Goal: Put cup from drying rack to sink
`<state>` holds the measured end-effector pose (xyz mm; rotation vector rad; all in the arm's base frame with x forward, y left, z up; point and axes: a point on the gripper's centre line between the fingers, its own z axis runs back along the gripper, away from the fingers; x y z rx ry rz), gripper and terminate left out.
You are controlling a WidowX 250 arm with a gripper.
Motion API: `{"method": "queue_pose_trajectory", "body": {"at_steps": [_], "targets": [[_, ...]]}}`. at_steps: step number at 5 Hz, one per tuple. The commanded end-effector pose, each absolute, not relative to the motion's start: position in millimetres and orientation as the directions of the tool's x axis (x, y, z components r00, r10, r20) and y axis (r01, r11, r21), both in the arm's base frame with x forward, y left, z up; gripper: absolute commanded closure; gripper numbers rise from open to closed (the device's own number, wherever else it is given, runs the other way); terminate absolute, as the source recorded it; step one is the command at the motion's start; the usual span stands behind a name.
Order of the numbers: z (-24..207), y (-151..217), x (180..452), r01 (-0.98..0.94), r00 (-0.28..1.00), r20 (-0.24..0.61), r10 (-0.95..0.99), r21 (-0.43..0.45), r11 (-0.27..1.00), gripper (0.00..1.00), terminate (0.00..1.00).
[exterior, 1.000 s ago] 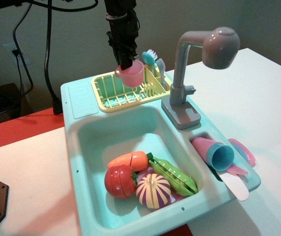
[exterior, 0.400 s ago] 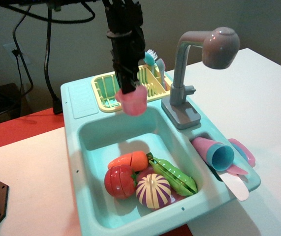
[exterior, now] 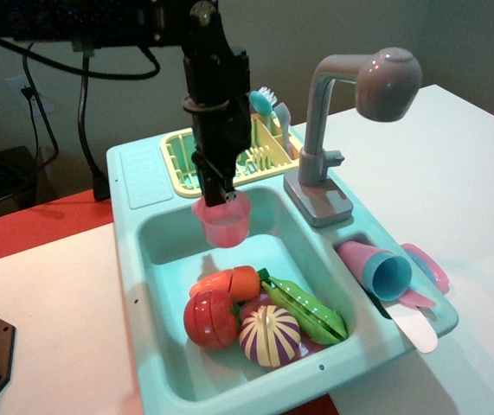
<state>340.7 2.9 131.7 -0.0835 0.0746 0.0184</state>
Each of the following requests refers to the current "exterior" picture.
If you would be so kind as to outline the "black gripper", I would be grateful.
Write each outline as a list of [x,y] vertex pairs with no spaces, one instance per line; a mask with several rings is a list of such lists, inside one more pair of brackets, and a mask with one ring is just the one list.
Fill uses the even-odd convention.
[[247,95],[234,95],[217,105],[197,104],[186,96],[183,109],[193,119],[196,149],[192,162],[206,205],[215,207],[233,201],[236,159],[251,140]]

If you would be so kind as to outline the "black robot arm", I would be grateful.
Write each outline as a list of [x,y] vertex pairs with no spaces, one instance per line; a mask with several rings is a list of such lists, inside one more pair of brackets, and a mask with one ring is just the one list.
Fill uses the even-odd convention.
[[152,48],[179,47],[192,117],[192,161],[209,207],[235,198],[237,157],[250,146],[250,70],[246,50],[232,48],[216,1],[0,1],[0,47],[66,73],[101,80],[146,80],[141,74],[89,72],[22,48],[22,42],[70,42],[74,51],[137,47],[151,63]]

